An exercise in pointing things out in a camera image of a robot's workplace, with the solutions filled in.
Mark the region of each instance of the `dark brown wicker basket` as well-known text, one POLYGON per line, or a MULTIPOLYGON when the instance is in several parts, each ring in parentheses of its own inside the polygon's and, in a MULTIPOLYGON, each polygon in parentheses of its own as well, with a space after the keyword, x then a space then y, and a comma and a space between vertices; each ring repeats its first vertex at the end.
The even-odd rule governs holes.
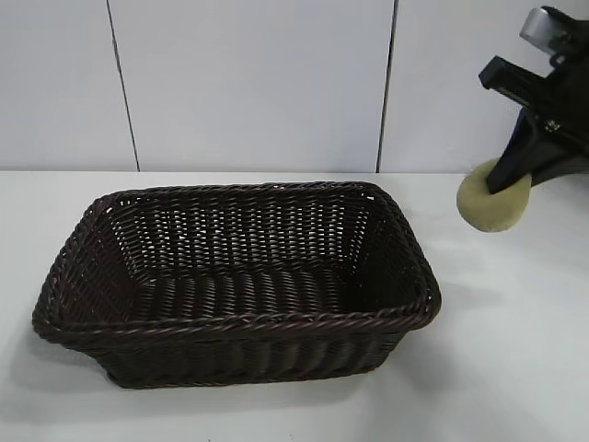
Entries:
POLYGON ((33 326, 123 387, 227 385, 372 370, 440 303, 374 184, 177 187, 96 200, 33 326))

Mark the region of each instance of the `white table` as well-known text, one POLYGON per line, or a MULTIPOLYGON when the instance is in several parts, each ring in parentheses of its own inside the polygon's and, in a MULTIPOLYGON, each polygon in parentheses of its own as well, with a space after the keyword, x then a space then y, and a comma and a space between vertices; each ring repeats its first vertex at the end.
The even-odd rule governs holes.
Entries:
POLYGON ((586 441, 589 180, 533 191, 503 234, 455 209, 458 175, 0 173, 0 440, 586 441), (413 225, 443 293, 377 371, 221 389, 121 390, 38 338, 30 313, 83 210, 120 189, 369 180, 413 225))

